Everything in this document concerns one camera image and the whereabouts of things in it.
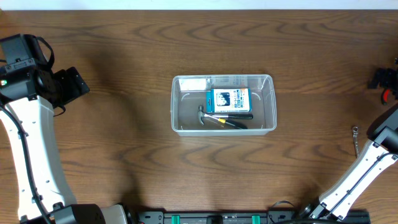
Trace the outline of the silver combination wrench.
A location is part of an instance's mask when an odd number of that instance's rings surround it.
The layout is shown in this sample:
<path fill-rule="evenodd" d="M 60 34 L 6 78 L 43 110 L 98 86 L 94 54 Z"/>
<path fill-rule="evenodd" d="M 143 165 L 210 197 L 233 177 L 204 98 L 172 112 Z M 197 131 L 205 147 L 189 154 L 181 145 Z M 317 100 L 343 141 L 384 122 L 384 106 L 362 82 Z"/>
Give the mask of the silver combination wrench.
<path fill-rule="evenodd" d="M 353 126 L 351 130 L 353 133 L 353 144 L 354 144 L 355 155 L 356 155 L 356 157 L 358 157 L 359 156 L 359 144 L 358 144 L 359 128 L 357 126 Z"/>

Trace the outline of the red handled pliers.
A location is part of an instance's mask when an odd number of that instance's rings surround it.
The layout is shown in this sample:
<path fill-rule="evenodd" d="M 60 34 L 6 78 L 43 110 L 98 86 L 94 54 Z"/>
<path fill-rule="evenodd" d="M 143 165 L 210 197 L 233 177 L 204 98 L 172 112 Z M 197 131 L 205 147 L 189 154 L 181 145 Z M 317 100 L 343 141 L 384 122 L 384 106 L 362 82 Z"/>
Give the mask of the red handled pliers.
<path fill-rule="evenodd" d="M 387 105 L 387 101 L 388 101 L 388 97 L 389 97 L 389 94 L 390 94 L 390 89 L 384 89 L 384 91 L 382 92 L 382 95 L 381 95 L 381 103 L 383 104 L 383 105 Z"/>

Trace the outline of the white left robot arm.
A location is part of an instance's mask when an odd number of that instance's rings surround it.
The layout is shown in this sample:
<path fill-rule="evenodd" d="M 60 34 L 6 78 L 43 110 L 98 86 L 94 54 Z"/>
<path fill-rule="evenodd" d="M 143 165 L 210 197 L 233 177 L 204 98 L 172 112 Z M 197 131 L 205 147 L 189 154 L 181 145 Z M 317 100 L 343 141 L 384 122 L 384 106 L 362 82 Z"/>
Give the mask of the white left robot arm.
<path fill-rule="evenodd" d="M 1 122 L 12 149 L 19 188 L 20 223 L 132 223 L 122 204 L 79 204 L 67 183 L 54 133 L 55 108 L 89 92 L 75 67 L 53 72 L 42 37 L 1 39 Z"/>

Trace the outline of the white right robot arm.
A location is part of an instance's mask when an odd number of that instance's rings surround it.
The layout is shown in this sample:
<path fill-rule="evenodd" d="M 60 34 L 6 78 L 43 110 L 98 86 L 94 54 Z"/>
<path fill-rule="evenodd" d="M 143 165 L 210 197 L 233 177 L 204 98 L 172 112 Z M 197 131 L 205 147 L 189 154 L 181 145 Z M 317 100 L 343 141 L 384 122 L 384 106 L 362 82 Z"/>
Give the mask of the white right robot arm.
<path fill-rule="evenodd" d="M 300 218 L 343 222 L 372 181 L 397 162 L 397 105 L 380 115 L 366 134 L 368 140 L 354 163 L 332 188 L 299 213 Z"/>

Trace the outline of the black yellow screwdriver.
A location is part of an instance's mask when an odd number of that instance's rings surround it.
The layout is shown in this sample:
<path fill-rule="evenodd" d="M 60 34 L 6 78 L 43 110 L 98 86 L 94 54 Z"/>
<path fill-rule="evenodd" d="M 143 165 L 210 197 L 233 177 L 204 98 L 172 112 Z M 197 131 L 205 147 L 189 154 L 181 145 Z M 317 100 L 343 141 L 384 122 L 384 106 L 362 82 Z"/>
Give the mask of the black yellow screwdriver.
<path fill-rule="evenodd" d="M 231 126 L 234 129 L 248 129 L 248 127 L 245 124 L 239 123 L 237 121 L 233 121 L 232 119 L 217 118 L 216 116 L 212 116 L 212 115 L 209 115 L 209 114 L 204 114 L 202 117 L 203 118 L 213 119 L 213 120 L 215 120 L 215 121 L 217 121 L 219 123 L 226 124 L 227 126 Z"/>

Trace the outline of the clear plastic container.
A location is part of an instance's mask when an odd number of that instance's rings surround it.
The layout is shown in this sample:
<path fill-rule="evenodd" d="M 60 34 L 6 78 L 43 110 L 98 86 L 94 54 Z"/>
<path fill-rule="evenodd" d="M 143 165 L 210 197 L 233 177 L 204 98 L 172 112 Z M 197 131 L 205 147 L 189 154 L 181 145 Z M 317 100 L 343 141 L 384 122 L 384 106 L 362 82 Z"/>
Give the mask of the clear plastic container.
<path fill-rule="evenodd" d="M 206 93 L 211 89 L 248 88 L 252 110 L 240 113 L 206 112 Z M 234 129 L 213 119 L 198 119 L 198 107 L 207 114 L 252 114 L 253 119 L 232 119 L 248 129 Z M 171 127 L 179 136 L 253 136 L 265 135 L 277 127 L 277 107 L 273 79 L 266 74 L 180 75 L 172 81 Z"/>

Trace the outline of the blue white screwdriver box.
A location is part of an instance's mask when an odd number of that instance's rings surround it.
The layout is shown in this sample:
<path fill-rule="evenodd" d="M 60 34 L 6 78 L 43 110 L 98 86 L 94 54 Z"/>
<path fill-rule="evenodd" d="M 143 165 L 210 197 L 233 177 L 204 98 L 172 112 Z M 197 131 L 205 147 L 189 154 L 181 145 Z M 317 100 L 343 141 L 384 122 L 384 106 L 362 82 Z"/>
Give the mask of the blue white screwdriver box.
<path fill-rule="evenodd" d="M 248 88 L 211 89 L 206 93 L 206 112 L 240 113 L 252 110 Z"/>

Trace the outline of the small hammer black handle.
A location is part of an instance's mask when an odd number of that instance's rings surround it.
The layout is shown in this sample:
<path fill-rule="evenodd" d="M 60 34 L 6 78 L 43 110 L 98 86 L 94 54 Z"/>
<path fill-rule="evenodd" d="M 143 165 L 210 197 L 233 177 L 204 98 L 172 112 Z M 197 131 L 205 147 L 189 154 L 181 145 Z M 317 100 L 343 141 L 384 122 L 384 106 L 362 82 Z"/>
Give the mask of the small hammer black handle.
<path fill-rule="evenodd" d="M 229 119 L 253 119 L 252 114 L 207 114 L 204 112 L 203 106 L 198 107 L 198 119 L 202 126 L 204 126 L 204 119 L 211 118 L 217 122 L 226 124 Z"/>

